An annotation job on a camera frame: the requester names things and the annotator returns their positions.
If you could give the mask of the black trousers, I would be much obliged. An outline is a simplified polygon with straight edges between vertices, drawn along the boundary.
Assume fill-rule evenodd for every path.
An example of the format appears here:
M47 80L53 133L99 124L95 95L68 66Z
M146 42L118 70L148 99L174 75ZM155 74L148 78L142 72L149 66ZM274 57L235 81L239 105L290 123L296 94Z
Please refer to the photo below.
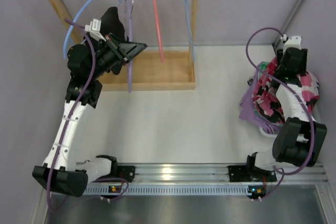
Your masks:
M109 7L107 11L101 17L101 29L100 32L107 39L108 34L113 34L120 40L124 40L124 26L119 20L118 8Z

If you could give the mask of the lilac plastic hanger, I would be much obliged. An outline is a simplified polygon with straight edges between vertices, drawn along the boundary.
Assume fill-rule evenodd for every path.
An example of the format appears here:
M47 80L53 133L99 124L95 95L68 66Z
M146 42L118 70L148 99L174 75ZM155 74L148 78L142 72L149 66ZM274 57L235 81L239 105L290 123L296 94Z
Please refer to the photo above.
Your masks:
M128 41L133 40L133 20L132 12L134 7L134 0L125 0L125 24L127 25L125 29L125 35ZM127 65L127 82L128 82L128 93L132 92L132 79L133 79L133 62L130 61Z

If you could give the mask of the light blue plastic hanger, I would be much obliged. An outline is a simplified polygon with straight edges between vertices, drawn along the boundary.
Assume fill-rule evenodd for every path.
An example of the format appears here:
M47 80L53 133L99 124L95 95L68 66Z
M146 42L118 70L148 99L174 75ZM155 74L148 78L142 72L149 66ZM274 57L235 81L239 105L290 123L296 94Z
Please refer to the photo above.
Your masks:
M82 13L90 5L90 3L92 1L94 1L94 0L87 0L82 5L82 7L78 10L77 14L75 15L75 17L72 20L74 23L76 23L78 21L79 17L82 15ZM119 7L123 1L126 1L126 0L118 0L118 5L117 6ZM62 47L62 54L63 54L63 58L64 59L67 58L68 43L69 43L69 40L70 40L70 37L71 37L73 29L74 29L74 26L70 25L69 28L68 28L68 30L67 30L66 36L65 36L64 44L63 44L63 47Z

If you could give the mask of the pink camouflage trousers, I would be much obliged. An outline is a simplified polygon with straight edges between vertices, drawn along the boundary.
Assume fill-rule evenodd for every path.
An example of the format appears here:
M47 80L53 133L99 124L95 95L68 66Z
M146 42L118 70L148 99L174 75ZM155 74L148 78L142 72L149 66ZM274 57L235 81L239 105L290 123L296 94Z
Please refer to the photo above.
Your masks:
M293 76L277 76L278 61L274 58L265 71L258 73L252 100L257 115L282 126L288 118L309 122L319 100L318 79L309 71Z

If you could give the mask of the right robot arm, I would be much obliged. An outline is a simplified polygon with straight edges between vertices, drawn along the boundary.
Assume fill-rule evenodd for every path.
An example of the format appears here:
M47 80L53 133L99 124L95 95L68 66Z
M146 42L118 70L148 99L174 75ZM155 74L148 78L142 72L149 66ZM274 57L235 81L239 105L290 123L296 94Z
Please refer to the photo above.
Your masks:
M270 150L249 156L258 168L288 163L297 168L316 164L327 127L312 112L319 84L307 68L307 50L279 49L271 62L261 62L241 99L239 117L274 138Z

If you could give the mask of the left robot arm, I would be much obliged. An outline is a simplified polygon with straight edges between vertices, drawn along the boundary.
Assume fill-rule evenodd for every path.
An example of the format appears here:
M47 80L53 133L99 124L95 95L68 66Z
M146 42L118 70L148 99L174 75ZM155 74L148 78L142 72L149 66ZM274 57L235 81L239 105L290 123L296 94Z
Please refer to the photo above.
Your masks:
M90 39L76 44L67 52L71 79L65 97L61 124L48 156L35 166L32 176L48 192L80 197L90 182L102 176L116 176L115 157L98 155L78 165L76 156L90 114L98 104L102 83L98 80L114 66L122 67L147 48L146 43L118 39L112 33L98 41Z

